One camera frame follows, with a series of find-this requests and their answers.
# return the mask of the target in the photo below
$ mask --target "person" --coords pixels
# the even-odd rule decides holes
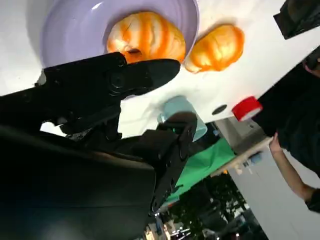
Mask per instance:
[[[276,133],[269,144],[273,159],[291,190],[306,203],[309,210],[320,213],[320,189],[305,184],[287,159]]]
[[[273,136],[269,148],[288,186],[316,213],[320,213],[320,189],[302,181],[283,149],[320,178],[319,78],[320,64],[314,70],[297,65],[259,99],[263,110],[252,118]]]

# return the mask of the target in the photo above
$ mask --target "red object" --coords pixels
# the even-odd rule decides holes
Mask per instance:
[[[236,119],[241,122],[252,118],[262,109],[261,103],[254,96],[250,96],[235,105],[232,112]]]

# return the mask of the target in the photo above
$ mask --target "purple bowl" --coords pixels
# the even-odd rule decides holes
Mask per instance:
[[[44,67],[106,53],[114,24],[142,11],[158,13],[177,26],[185,39],[186,55],[190,53],[199,28],[196,0],[59,0],[42,29]]]

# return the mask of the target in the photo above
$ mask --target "teal mug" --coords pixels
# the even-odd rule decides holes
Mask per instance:
[[[188,102],[185,96],[175,96],[164,103],[162,106],[162,113],[160,113],[157,118],[158,123],[164,123],[172,115],[180,112],[191,112],[196,115],[197,123],[193,142],[197,141],[206,134],[208,130],[207,126],[198,116],[196,110],[194,109],[192,104]]]

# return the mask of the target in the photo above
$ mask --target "white tabletop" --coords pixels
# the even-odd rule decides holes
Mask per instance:
[[[39,39],[42,24],[56,0],[0,1],[0,95],[31,88],[42,65]],[[197,0],[199,35],[216,23],[235,23],[245,33],[238,62],[222,72],[192,74],[183,67],[167,85],[122,101],[119,131],[125,137],[157,126],[160,107],[185,95],[204,122],[232,116],[231,109],[248,96],[261,96],[320,45],[320,27],[285,40],[274,21],[284,0]],[[227,104],[226,110],[212,115]]]

